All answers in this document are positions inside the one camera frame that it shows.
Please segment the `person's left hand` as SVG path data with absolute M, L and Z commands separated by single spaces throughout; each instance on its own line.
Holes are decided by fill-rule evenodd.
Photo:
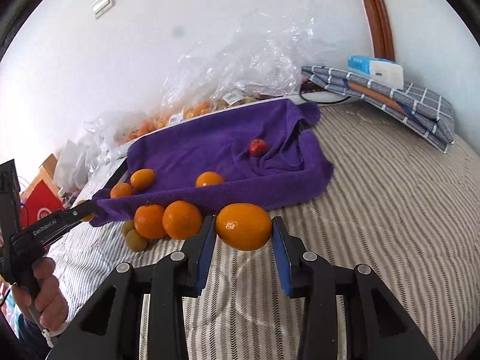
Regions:
M 39 323 L 53 332 L 58 331 L 68 317 L 68 303 L 60 291 L 54 270 L 55 262 L 51 258 L 43 258 L 33 265 L 33 274 L 41 289 L 34 301 L 34 306 L 40 313 Z M 32 303 L 29 292 L 18 285 L 13 285 L 11 292 L 21 314 L 33 323 L 34 319 L 29 310 Z

